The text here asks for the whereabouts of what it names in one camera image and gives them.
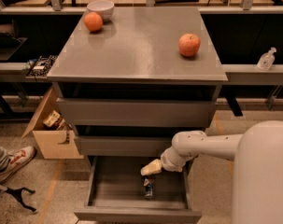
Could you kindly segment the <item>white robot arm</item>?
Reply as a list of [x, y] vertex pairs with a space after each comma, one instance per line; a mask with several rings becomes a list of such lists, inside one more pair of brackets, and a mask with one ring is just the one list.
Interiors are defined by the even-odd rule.
[[232, 224], [283, 224], [283, 121], [260, 122], [241, 134], [176, 133], [141, 174], [180, 172], [199, 154], [233, 162]]

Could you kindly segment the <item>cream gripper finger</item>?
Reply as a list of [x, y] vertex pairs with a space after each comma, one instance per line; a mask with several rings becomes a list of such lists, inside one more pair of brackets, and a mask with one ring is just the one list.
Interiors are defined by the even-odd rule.
[[159, 159], [156, 159], [150, 162], [148, 165], [144, 166], [140, 173], [141, 175], [155, 175], [162, 171], [162, 162]]

